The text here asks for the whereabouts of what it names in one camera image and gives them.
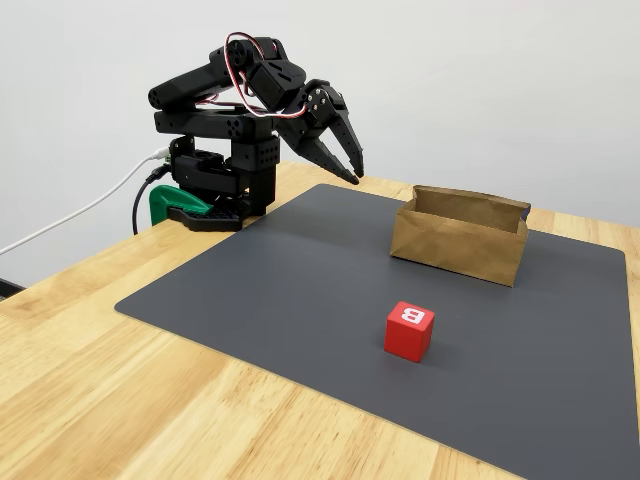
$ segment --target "red wire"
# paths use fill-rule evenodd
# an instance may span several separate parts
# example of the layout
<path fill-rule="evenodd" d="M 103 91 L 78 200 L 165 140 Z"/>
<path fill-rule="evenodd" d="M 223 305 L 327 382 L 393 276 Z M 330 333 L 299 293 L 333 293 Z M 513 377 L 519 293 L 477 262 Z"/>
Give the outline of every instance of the red wire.
<path fill-rule="evenodd" d="M 255 97 L 253 93 L 249 92 L 249 84 L 247 83 L 247 77 L 244 76 L 244 72 L 239 70 L 238 74 L 242 77 L 242 82 L 244 83 L 244 94 L 250 97 Z"/>
<path fill-rule="evenodd" d="M 233 82 L 233 86 L 236 87 L 236 90 L 238 91 L 238 94 L 240 95 L 240 100 L 242 100 L 242 103 L 244 104 L 245 108 L 247 110 L 249 110 L 251 113 L 253 113 L 256 117 L 298 118 L 298 117 L 302 116 L 304 114 L 304 112 L 307 111 L 306 105 L 304 105 L 296 113 L 260 113 L 260 112 L 258 112 L 256 110 L 254 110 L 252 105 L 249 105 L 247 103 L 247 99 L 244 98 L 244 95 L 242 93 L 242 89 L 240 88 L 240 85 L 238 84 L 238 81 L 236 80 L 236 76 L 233 73 L 233 69 L 231 68 L 231 63 L 229 62 L 229 39 L 234 35 L 238 35 L 238 36 L 244 37 L 247 40 L 249 40 L 253 44 L 253 46 L 256 47 L 256 49 L 258 50 L 258 53 L 260 53 L 260 56 L 262 57 L 263 60 L 264 60 L 264 52 L 262 51 L 262 48 L 260 48 L 260 45 L 255 40 L 255 38 L 253 38 L 251 35 L 247 35 L 246 33 L 243 33 L 243 32 L 230 33 L 229 35 L 227 35 L 227 38 L 224 41 L 224 61 L 225 61 L 226 65 L 227 65 L 227 71 L 229 72 L 229 77 L 231 77 L 231 82 Z"/>
<path fill-rule="evenodd" d="M 218 107 L 244 107 L 242 103 L 236 102 L 218 102 L 218 94 L 216 93 L 213 97 L 205 98 L 204 100 L 200 100 L 198 105 L 217 105 Z M 258 110 L 264 110 L 262 107 L 258 107 L 256 105 L 251 105 L 253 108 Z"/>

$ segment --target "black robotic arm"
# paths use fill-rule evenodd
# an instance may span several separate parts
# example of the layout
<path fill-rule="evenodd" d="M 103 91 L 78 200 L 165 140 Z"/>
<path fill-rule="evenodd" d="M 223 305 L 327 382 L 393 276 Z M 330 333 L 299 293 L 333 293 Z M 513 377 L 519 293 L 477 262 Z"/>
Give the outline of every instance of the black robotic arm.
<path fill-rule="evenodd" d="M 271 129 L 277 131 L 291 149 L 303 158 L 344 180 L 358 184 L 364 175 L 362 147 L 351 127 L 349 111 L 342 96 L 328 81 L 311 80 L 305 84 L 305 71 L 290 62 L 280 41 L 268 37 L 235 40 L 228 44 L 228 63 L 235 78 L 264 104 Z M 163 83 L 149 92 L 156 113 L 156 128 L 161 133 L 193 135 L 204 138 L 247 140 L 245 128 L 229 129 L 224 111 L 199 109 L 198 105 L 233 88 L 225 60 L 225 48 L 209 55 L 209 64 Z M 256 117 L 249 110 L 249 118 Z M 347 153 L 356 176 L 326 148 L 318 137 L 330 128 Z"/>
<path fill-rule="evenodd" d="M 232 35 L 244 39 L 230 41 Z M 182 135 L 171 142 L 170 171 L 183 191 L 151 193 L 153 223 L 168 216 L 192 230 L 236 230 L 246 216 L 263 215 L 275 200 L 280 139 L 302 158 L 357 185 L 364 175 L 362 147 L 346 103 L 328 81 L 305 81 L 305 71 L 288 60 L 278 40 L 237 32 L 211 52 L 207 65 L 151 89 L 156 130 Z M 230 88 L 242 103 L 218 101 Z M 257 97 L 263 107 L 249 104 L 245 95 Z M 327 128 L 346 151 L 355 175 L 320 141 Z M 194 137 L 230 140 L 231 156 L 197 150 Z M 154 201 L 160 203 L 155 220 Z"/>

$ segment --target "white wall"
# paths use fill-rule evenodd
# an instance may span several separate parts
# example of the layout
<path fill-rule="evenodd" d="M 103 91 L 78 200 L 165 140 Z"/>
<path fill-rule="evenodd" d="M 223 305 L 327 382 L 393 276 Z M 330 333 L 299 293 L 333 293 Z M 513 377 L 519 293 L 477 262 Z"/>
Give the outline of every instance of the white wall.
<path fill-rule="evenodd" d="M 206 63 L 232 30 L 279 38 L 344 94 L 369 175 L 640 226 L 637 0 L 23 0 L 1 12 L 0 246 L 166 144 L 147 91 Z M 0 277 L 30 285 L 130 235 L 147 174 L 0 257 Z"/>

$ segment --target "red block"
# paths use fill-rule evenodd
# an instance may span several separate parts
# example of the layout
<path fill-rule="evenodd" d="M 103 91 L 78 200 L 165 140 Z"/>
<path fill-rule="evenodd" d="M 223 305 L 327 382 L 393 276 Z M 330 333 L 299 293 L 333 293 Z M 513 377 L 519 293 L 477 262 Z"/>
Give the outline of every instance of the red block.
<path fill-rule="evenodd" d="M 431 343 L 435 318 L 436 314 L 426 308 L 398 303 L 387 317 L 385 351 L 419 362 Z"/>

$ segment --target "brown paper bag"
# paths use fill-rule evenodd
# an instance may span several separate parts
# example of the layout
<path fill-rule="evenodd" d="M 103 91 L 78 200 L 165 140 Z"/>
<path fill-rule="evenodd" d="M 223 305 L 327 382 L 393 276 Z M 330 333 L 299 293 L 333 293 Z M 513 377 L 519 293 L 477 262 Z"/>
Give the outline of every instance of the brown paper bag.
<path fill-rule="evenodd" d="M 400 207 L 391 255 L 513 286 L 531 205 L 483 193 L 413 187 Z"/>

